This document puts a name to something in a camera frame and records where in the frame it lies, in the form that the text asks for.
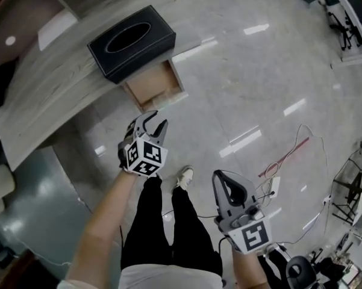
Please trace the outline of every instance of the black and white marker cube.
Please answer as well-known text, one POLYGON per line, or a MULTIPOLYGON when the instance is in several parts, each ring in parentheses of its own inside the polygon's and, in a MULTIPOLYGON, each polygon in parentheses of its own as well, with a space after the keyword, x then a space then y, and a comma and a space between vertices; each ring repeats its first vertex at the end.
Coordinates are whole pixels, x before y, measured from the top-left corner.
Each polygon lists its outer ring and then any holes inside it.
POLYGON ((140 137, 125 147, 127 170, 142 176, 154 176, 166 161, 167 149, 140 137))
POLYGON ((226 236, 233 247, 243 253, 251 253, 272 241, 269 218, 263 217, 245 226, 233 229, 226 236))

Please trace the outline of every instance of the wooden desk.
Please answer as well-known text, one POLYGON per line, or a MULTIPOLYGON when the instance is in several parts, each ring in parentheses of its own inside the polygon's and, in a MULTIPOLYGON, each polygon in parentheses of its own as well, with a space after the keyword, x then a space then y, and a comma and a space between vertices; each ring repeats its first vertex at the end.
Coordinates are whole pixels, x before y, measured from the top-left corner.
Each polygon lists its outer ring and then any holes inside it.
POLYGON ((62 124, 115 89, 115 84, 103 77, 87 44, 150 4, 176 32, 175 48, 129 78, 200 45, 187 14, 174 0, 118 0, 85 17, 43 52, 35 45, 20 63, 0 108, 0 137, 12 170, 62 124))

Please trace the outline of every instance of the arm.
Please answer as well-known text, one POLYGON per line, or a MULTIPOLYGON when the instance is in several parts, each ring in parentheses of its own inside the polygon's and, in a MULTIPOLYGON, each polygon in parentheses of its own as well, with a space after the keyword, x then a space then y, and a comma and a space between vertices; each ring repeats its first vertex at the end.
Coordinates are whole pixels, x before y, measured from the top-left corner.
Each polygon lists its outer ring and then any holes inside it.
POLYGON ((233 252, 234 274, 240 289, 270 289, 257 255, 233 252))
POLYGON ((96 207, 81 236, 67 280, 82 281, 103 289, 107 286, 108 259, 113 239, 123 220, 127 202, 137 179, 124 170, 96 207))

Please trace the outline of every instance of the cable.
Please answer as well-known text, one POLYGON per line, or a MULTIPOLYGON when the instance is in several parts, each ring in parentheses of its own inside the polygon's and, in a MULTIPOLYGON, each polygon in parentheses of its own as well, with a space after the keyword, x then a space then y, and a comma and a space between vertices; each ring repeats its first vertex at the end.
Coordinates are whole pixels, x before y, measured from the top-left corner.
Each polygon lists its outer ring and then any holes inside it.
POLYGON ((321 213, 324 211, 324 208, 325 208, 325 205, 323 205, 323 208, 321 209, 319 215, 316 217, 316 219, 314 220, 313 224, 308 228, 307 231, 304 232, 304 234, 295 242, 288 242, 288 241, 283 241, 283 242, 276 242, 277 244, 283 244, 283 243, 286 243, 286 244, 291 244, 291 245, 294 245, 296 244, 297 242, 301 241, 302 238, 305 237, 305 235, 313 228, 314 224, 316 224, 317 220, 319 219, 321 213))
POLYGON ((30 248, 27 244, 25 244, 22 240, 16 238, 14 235, 12 235, 12 237, 17 240, 18 242, 22 243, 26 248, 28 248, 32 253, 34 253, 37 257, 44 259, 45 261, 47 261, 48 263, 54 265, 54 266, 58 266, 58 267, 63 267, 63 266, 70 266, 71 263, 55 263, 43 256, 41 256, 40 254, 38 254, 37 252, 35 252, 34 250, 32 250, 32 248, 30 248))
POLYGON ((258 197, 257 199, 262 199, 262 198, 265 198, 265 197, 268 197, 268 196, 274 195, 274 194, 275 194, 275 192, 274 192, 274 191, 271 191, 270 193, 265 194, 265 196, 258 197))
POLYGON ((219 242, 218 242, 218 254, 221 256, 221 243, 222 243, 222 241, 224 241, 224 240, 226 240, 226 238, 224 237, 224 238, 222 238, 221 240, 219 240, 219 242))
MULTIPOLYGON (((334 186, 334 180, 337 178, 337 176, 340 174, 340 172, 342 172, 342 170, 344 169, 345 165, 347 165, 349 159, 356 153, 358 152, 360 149, 357 149, 355 152, 353 152, 345 161, 345 163, 342 165, 342 167, 340 168, 340 170, 336 173, 335 177, 332 180, 332 186, 331 186, 331 196, 333 194, 333 186, 334 186)), ((326 229, 328 227, 328 217, 329 217, 329 210, 330 210, 330 206, 331 206, 331 202, 328 202, 328 211, 326 212, 326 220, 325 220, 325 228, 324 228, 324 233, 323 236, 325 236, 326 234, 326 229)))
MULTIPOLYGON (((162 214, 162 217, 164 217, 165 215, 168 215, 169 213, 173 212, 174 210, 171 210, 169 212, 166 212, 164 214, 162 214)), ((201 215, 197 215, 200 219, 212 219, 213 217, 217 217, 218 215, 212 215, 212 216, 201 216, 201 215)))
MULTIPOLYGON (((263 182, 256 188, 256 191, 257 191, 257 190, 261 187, 261 190, 262 190, 262 192, 263 192, 264 195, 265 195, 265 196, 261 197, 261 198, 263 198, 263 201, 262 201, 262 203, 261 203, 261 207, 263 206, 263 204, 264 204, 264 202, 265 202, 266 193, 270 192, 270 189, 271 189, 271 187, 272 187, 271 181, 272 181, 273 178, 277 175, 277 173, 280 171, 280 169, 281 169, 282 165, 284 164, 285 160, 295 151, 296 146, 297 146, 297 142, 298 142, 298 137, 299 137, 300 129, 301 129, 302 126, 306 127, 306 128, 310 131, 312 137, 320 138, 320 139, 321 139, 322 148, 323 148, 324 155, 325 155, 326 180, 327 180, 327 183, 328 183, 328 180, 329 180, 328 156, 327 156, 326 151, 325 151, 324 138, 321 137, 321 136, 318 136, 318 135, 314 135, 312 129, 311 129, 308 125, 306 125, 306 124, 300 124, 300 126, 299 126, 299 128, 298 128, 298 130, 297 130, 297 134, 296 134, 295 145, 291 148, 291 150, 290 150, 290 151, 288 152, 288 154, 284 157, 284 159, 281 161, 281 163, 273 162, 272 164, 270 164, 270 165, 267 167, 267 169, 265 170, 265 173, 264 173, 264 177, 266 178, 266 180, 263 181, 263 182), (276 169, 275 173, 273 173, 273 174, 270 175, 270 176, 267 176, 267 173, 268 173, 268 171, 269 171, 269 168, 272 167, 274 164, 277 164, 277 169, 276 169), (269 187, 268 187, 267 191, 265 192, 264 189, 263 189, 263 187, 264 187, 264 185, 267 184, 267 183, 268 183, 269 187)), ((265 207, 262 207, 262 209, 265 209, 267 206, 269 206, 270 203, 271 203, 271 201, 272 201, 272 198, 270 198, 269 203, 268 203, 265 207)))
POLYGON ((119 231, 120 231, 120 242, 122 244, 122 248, 125 245, 125 242, 123 241, 123 232, 122 232, 122 226, 119 226, 119 231))
POLYGON ((284 245, 278 245, 278 247, 291 259, 291 256, 288 254, 287 248, 284 245))

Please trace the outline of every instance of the person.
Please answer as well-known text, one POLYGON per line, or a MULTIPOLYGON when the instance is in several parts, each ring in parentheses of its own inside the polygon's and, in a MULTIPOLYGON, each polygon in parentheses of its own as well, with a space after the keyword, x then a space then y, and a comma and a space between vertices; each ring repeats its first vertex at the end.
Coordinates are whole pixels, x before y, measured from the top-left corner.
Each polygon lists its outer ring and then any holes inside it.
MULTIPOLYGON (((169 246, 163 229, 161 179, 148 178, 137 214, 121 255, 120 289, 222 288, 222 260, 197 217, 187 188, 193 168, 182 170, 172 190, 174 242, 169 246)), ((114 186, 86 225, 76 254, 58 289, 103 289, 108 283, 108 261, 137 176, 121 171, 114 186)), ((232 250, 234 273, 241 289, 268 289, 257 255, 232 250)))

